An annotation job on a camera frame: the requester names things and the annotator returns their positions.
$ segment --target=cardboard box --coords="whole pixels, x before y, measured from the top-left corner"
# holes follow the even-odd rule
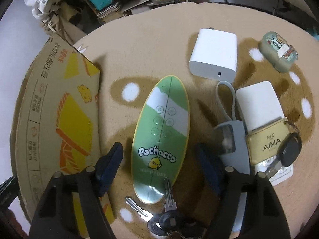
[[[11,133],[12,169],[20,202],[30,220],[52,175],[78,173],[100,157],[98,85],[100,70],[58,35],[52,36],[23,80]],[[87,237],[79,197],[74,207]],[[101,198],[109,223],[108,196]]]

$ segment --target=screw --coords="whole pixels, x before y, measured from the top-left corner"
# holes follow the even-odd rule
[[[231,166],[226,166],[226,167],[225,167],[225,171],[226,171],[226,172],[233,172],[233,171],[234,171],[234,168],[231,167]]]
[[[54,175],[53,175],[53,178],[57,179],[57,178],[60,178],[62,176],[62,172],[56,172]]]
[[[258,172],[258,176],[260,178],[266,178],[266,174],[264,172]]]
[[[86,172],[90,173],[90,172],[94,172],[95,171],[95,167],[93,165],[90,165],[88,166],[86,169],[85,169]]]

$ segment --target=green surfboard-shaped remote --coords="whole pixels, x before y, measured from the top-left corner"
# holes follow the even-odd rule
[[[138,198],[153,204],[173,185],[184,161],[189,136],[189,101],[180,79],[167,76],[149,94],[133,139],[131,174]]]

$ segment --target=white charger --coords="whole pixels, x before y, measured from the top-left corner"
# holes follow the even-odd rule
[[[193,75],[232,83],[237,71],[237,36],[202,28],[189,60]]]

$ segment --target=round table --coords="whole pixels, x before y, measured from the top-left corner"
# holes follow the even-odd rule
[[[101,68],[101,151],[108,152],[115,141],[124,146],[124,160],[109,192],[116,217],[112,228],[117,238],[152,238],[146,223],[125,204],[125,196],[131,196],[149,211],[163,209],[163,202],[144,205],[137,200],[130,176],[130,153],[147,95],[157,81],[167,75],[178,76],[183,81],[191,114],[189,146],[173,186],[174,198],[181,211],[204,222],[216,211],[218,199],[205,183],[192,146],[209,141],[214,126],[224,121],[213,96],[217,82],[193,76],[188,67],[198,31],[210,27],[237,35],[235,89],[269,80],[285,115],[300,129],[304,145],[294,164],[294,175],[275,186],[292,237],[306,224],[319,203],[319,154],[315,139],[319,133],[315,118],[319,102],[318,41],[285,20],[250,8],[216,3],[168,5],[109,22],[74,45],[86,48],[83,54]],[[293,74],[278,73],[252,52],[268,31],[280,34],[299,53],[297,66],[291,69]]]

